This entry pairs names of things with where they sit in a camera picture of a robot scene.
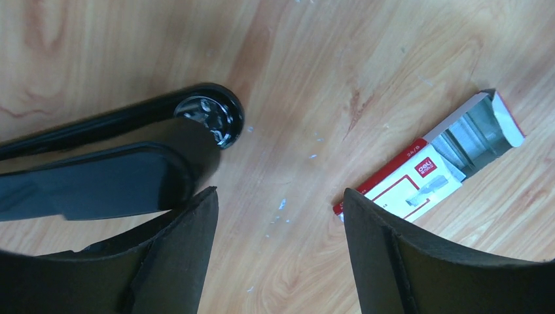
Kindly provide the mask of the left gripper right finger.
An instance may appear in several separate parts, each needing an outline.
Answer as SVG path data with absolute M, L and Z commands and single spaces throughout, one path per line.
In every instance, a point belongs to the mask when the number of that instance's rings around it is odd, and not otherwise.
M 363 313 L 553 313 L 554 263 L 478 251 L 344 192 L 344 227 Z

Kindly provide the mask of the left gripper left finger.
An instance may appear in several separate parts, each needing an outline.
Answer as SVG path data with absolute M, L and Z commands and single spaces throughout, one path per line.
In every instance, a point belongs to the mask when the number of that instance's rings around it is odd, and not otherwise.
M 195 313 L 219 212 L 215 187 L 79 252 L 1 253 L 2 313 Z

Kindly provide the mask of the black stapler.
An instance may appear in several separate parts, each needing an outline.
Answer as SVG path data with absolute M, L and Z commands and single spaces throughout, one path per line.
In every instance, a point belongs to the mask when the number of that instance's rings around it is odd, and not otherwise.
M 1 143 L 1 220 L 99 220 L 185 204 L 244 127 L 228 88 L 201 83 Z

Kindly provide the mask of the staple box with staples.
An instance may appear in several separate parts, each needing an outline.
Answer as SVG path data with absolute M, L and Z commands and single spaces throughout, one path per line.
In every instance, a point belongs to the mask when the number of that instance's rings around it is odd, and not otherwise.
M 499 92 L 482 90 L 356 190 L 386 211 L 414 222 L 524 139 Z

